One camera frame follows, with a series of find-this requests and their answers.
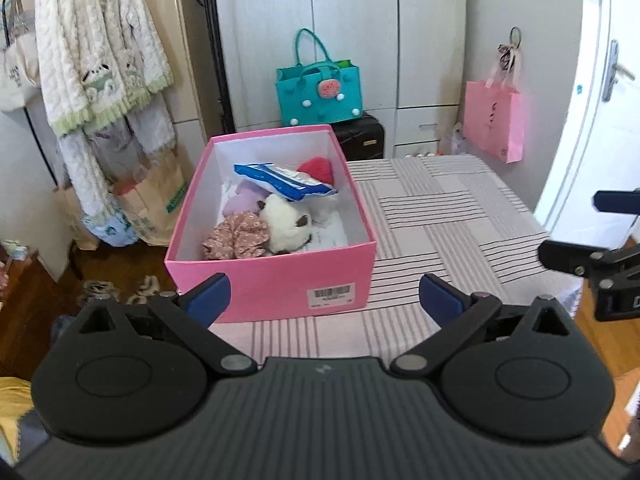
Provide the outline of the pink floral scrunchie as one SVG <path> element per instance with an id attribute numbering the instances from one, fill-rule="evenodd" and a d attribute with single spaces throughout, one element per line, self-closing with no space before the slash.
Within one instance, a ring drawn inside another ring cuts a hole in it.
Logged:
<path id="1" fill-rule="evenodd" d="M 258 258 L 266 254 L 270 233 L 257 214 L 242 211 L 220 222 L 204 240 L 206 260 Z"/>

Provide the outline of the purple plush toy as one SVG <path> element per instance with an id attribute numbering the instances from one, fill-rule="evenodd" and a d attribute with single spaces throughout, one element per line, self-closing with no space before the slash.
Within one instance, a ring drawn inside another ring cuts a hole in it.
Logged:
<path id="1" fill-rule="evenodd" d="M 235 189 L 234 193 L 224 204 L 222 216 L 228 218 L 241 212 L 259 214 L 262 208 L 260 204 L 270 195 L 270 192 L 261 188 L 249 180 L 243 180 Z"/>

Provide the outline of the white brown plush toy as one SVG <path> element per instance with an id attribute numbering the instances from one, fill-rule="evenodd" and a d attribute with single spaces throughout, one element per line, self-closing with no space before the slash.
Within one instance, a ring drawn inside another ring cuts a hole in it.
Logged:
<path id="1" fill-rule="evenodd" d="M 268 250 L 273 255 L 296 252 L 311 241 L 312 220 L 305 208 L 277 194 L 257 203 L 259 218 L 268 226 Z"/>

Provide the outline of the blue snack packet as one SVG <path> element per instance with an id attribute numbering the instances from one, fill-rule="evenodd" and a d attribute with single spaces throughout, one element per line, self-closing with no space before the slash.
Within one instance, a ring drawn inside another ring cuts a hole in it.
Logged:
<path id="1" fill-rule="evenodd" d="M 292 202 L 301 202 L 311 197 L 332 196 L 337 193 L 332 185 L 318 181 L 303 172 L 280 167 L 273 162 L 236 164 L 233 170 L 243 179 Z"/>

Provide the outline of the red strawberry plush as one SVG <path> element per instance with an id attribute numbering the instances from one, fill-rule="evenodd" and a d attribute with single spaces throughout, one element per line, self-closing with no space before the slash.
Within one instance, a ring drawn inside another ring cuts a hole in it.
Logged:
<path id="1" fill-rule="evenodd" d="M 297 170 L 326 185 L 334 185 L 331 162 L 327 158 L 313 157 L 300 164 Z"/>

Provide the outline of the striped pink tablecloth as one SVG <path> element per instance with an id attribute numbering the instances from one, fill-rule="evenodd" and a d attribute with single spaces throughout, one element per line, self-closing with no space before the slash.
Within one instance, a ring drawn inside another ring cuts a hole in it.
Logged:
<path id="1" fill-rule="evenodd" d="M 422 310 L 421 276 L 462 292 L 490 292 L 506 304 L 555 296 L 575 313 L 578 278 L 544 270 L 547 233 L 516 194 L 472 155 L 351 162 L 378 247 L 367 307 L 283 321 L 221 324 L 210 331 L 264 362 L 270 356 L 389 361 L 437 332 Z"/>

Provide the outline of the brown paper bag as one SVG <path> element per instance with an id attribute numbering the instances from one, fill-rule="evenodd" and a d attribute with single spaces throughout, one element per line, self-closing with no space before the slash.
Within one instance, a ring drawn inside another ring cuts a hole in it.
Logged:
<path id="1" fill-rule="evenodd" d="M 177 156 L 163 150 L 120 179 L 113 194 L 138 237 L 148 245 L 167 247 L 187 190 Z"/>

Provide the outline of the pink cardboard box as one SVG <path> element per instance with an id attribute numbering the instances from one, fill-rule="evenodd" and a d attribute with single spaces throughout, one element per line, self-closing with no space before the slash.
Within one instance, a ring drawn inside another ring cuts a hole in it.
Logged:
<path id="1" fill-rule="evenodd" d="M 346 244 L 283 256 L 206 260 L 202 244 L 220 222 L 224 182 L 236 164 L 275 162 L 297 168 L 321 156 L 331 162 Z M 363 200 L 328 125 L 297 126 L 213 136 L 186 191 L 165 266 L 179 292 L 223 273 L 231 285 L 221 323 L 303 318 L 361 309 L 368 301 L 376 241 Z"/>

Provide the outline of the pink paper bag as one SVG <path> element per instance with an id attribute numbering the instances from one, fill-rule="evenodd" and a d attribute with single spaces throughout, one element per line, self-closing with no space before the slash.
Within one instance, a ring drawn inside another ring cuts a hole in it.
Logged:
<path id="1" fill-rule="evenodd" d="M 504 164 L 520 162 L 524 156 L 525 108 L 520 75 L 518 48 L 502 44 L 488 77 L 465 85 L 465 139 Z"/>

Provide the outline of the wooden nightstand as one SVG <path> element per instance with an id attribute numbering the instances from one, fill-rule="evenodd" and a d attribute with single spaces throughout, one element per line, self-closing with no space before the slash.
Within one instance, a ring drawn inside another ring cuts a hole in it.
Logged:
<path id="1" fill-rule="evenodd" d="M 51 347 L 51 327 L 65 313 L 64 294 L 31 252 L 9 265 L 1 292 L 1 376 L 31 380 Z"/>

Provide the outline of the white fleece trousers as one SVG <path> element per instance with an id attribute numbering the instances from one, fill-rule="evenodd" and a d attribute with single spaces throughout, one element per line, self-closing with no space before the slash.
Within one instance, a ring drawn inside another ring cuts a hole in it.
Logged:
<path id="1" fill-rule="evenodd" d="M 100 223 L 115 212 L 113 186 L 142 162 L 172 150 L 176 141 L 165 99 L 157 93 L 148 106 L 132 110 L 101 130 L 79 128 L 67 133 L 58 139 L 58 150 L 82 212 Z"/>

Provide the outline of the black suitcase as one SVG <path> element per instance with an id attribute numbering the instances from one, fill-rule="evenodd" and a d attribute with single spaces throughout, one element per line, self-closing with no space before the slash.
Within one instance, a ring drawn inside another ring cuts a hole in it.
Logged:
<path id="1" fill-rule="evenodd" d="M 359 118 L 337 122 L 332 129 L 348 162 L 384 157 L 385 129 L 370 114 L 363 113 Z"/>

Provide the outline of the teal felt handbag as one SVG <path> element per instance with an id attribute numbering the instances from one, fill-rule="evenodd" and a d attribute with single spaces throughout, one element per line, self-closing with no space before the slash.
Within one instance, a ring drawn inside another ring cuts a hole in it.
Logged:
<path id="1" fill-rule="evenodd" d="M 324 59 L 303 64 L 299 41 L 308 34 Z M 332 125 L 362 116 L 359 67 L 351 60 L 334 62 L 321 39 L 309 28 L 301 28 L 294 39 L 295 64 L 278 68 L 276 91 L 280 118 L 285 127 Z"/>

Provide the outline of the white wardrobe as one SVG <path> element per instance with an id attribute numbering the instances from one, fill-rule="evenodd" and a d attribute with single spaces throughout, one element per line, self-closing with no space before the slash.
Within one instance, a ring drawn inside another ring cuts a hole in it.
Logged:
<path id="1" fill-rule="evenodd" d="M 387 157 L 422 156 L 457 120 L 466 0 L 212 0 L 233 131 L 280 124 L 276 75 L 325 55 L 360 70 L 362 109 Z"/>

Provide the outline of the white green fleece jacket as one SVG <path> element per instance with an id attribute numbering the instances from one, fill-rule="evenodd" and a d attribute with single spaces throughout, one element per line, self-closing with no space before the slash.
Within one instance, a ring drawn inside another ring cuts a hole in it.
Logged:
<path id="1" fill-rule="evenodd" d="M 40 88 L 62 138 L 150 104 L 174 76 L 145 0 L 35 0 Z"/>

